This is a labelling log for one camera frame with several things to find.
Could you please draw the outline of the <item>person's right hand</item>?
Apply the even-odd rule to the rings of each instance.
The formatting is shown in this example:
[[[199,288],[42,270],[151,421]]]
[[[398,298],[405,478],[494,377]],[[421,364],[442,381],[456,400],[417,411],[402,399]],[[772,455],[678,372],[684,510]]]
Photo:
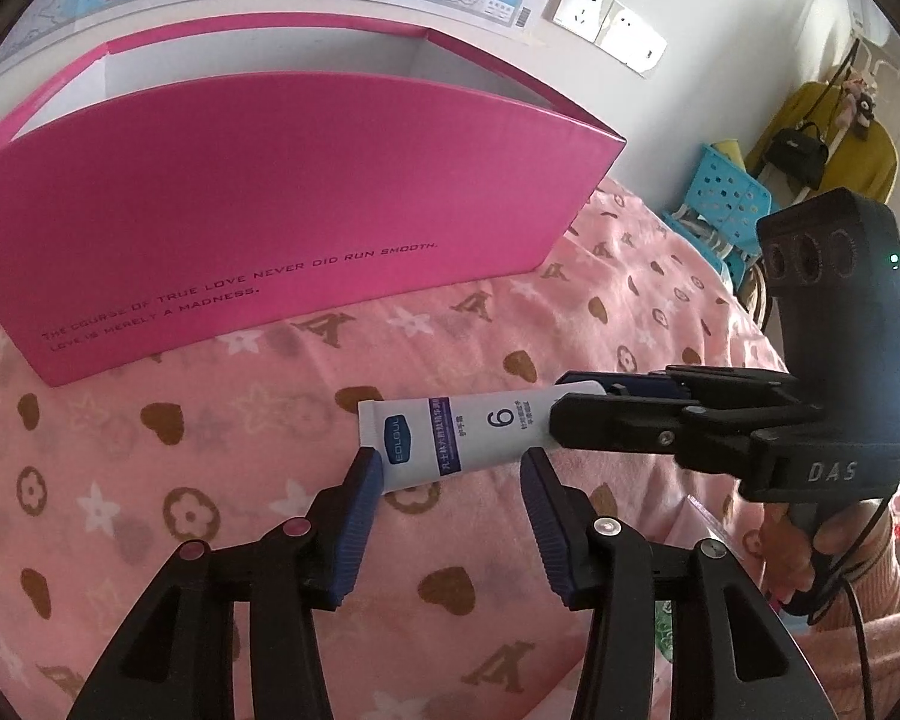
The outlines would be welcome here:
[[[813,536],[797,527],[787,504],[764,505],[759,539],[764,590],[781,603],[808,593],[816,578],[813,554],[845,559],[844,574],[866,571],[893,534],[889,512],[876,500],[850,505],[821,525]]]

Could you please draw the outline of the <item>pink sleeve forearm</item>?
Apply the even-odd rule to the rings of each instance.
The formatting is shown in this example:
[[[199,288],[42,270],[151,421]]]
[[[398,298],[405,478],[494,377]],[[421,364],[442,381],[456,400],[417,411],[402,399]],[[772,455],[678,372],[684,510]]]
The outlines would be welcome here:
[[[845,585],[797,642],[841,718],[900,718],[900,567],[883,515],[847,562]]]

